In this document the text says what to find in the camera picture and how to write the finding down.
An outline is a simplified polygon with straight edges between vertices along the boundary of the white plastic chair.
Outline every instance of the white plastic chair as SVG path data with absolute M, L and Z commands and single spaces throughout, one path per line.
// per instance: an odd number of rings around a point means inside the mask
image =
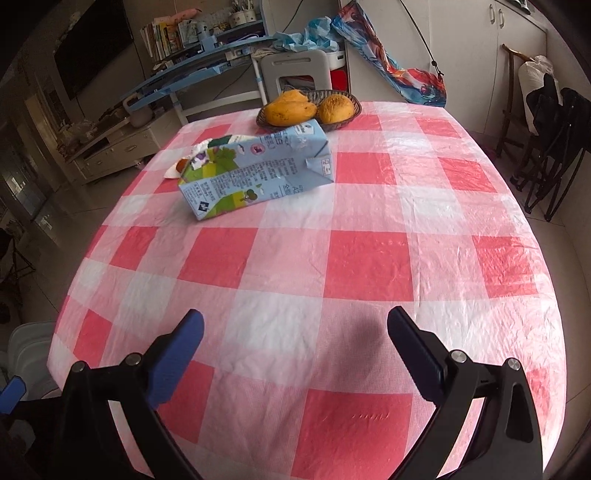
M 308 75 L 314 80 L 315 90 L 331 90 L 328 55 L 322 50 L 275 53 L 261 60 L 262 76 L 269 101 L 281 94 L 282 77 Z
M 26 323 L 14 329 L 8 341 L 8 352 L 0 353 L 0 367 L 8 378 L 17 375 L 27 386 L 23 400 L 36 400 L 57 389 L 49 370 L 47 357 L 55 322 Z

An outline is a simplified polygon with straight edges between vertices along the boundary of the television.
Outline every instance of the television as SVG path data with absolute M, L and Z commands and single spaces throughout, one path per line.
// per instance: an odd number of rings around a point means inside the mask
M 72 100 L 134 39 L 122 0 L 95 0 L 58 47 L 54 59 Z

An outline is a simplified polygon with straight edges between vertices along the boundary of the tile floor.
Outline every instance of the tile floor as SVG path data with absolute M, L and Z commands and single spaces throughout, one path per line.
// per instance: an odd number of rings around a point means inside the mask
M 502 158 L 495 165 L 508 180 L 512 164 Z M 93 234 L 120 195 L 138 174 L 130 168 L 95 184 L 59 190 L 37 218 L 40 231 L 24 249 L 37 271 L 22 282 L 25 322 L 55 320 L 68 287 Z M 525 194 L 508 183 L 520 203 Z M 591 301 L 566 228 L 556 214 L 552 223 L 536 207 L 526 215 L 550 270 L 563 319 L 567 353 L 567 403 L 564 427 L 554 456 L 544 474 L 549 478 L 591 420 Z M 14 325 L 0 325 L 0 349 Z

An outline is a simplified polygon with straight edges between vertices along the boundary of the black chair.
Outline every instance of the black chair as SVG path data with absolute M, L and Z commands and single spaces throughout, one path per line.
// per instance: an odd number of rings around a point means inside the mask
M 0 228 L 0 259 L 3 259 L 8 251 L 10 250 L 10 246 L 12 244 L 12 265 L 8 270 L 8 273 L 4 275 L 4 272 L 1 272 L 4 279 L 0 283 L 0 288 L 2 290 L 8 291 L 12 293 L 19 305 L 22 305 L 22 295 L 21 295 L 21 288 L 19 286 L 18 281 L 35 272 L 35 267 L 26 257 L 19 252 L 17 248 L 17 243 L 14 237 L 8 233 L 5 229 Z M 23 262 L 24 265 L 18 266 L 19 262 Z
M 511 183 L 519 191 L 523 191 L 525 185 L 530 183 L 524 205 L 526 213 L 531 213 L 540 201 L 552 193 L 544 214 L 547 222 L 552 220 L 562 204 L 579 171 L 584 154 L 590 151 L 591 146 L 591 102 L 569 88 L 564 88 L 561 93 L 563 105 L 558 103 L 554 79 L 546 74 L 544 87 L 527 96 L 527 104 L 534 114 L 534 125 L 540 133 L 540 155 L 531 159 L 533 165 L 527 171 L 525 168 L 529 161 L 524 159 L 511 178 Z M 577 155 L 579 160 L 573 174 L 557 201 L 563 176 Z

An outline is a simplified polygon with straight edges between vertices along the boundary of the cabinet door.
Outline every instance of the cabinet door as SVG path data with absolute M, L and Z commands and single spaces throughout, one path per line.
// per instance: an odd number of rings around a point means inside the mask
M 505 4 L 495 1 L 498 19 L 499 43 L 496 61 L 495 88 L 492 94 L 491 109 L 486 122 L 485 134 L 492 137 L 501 135 L 503 110 L 507 108 L 509 95 L 509 56 L 501 48 L 503 43 L 513 50 L 530 57 L 546 55 L 546 32 L 534 25 L 523 15 L 513 11 Z M 513 94 L 513 112 L 524 116 L 523 95 L 519 87 L 517 71 L 523 62 L 515 59 L 515 92 Z
M 483 133 L 495 84 L 498 16 L 482 0 L 430 0 L 431 51 L 444 73 L 446 110 Z

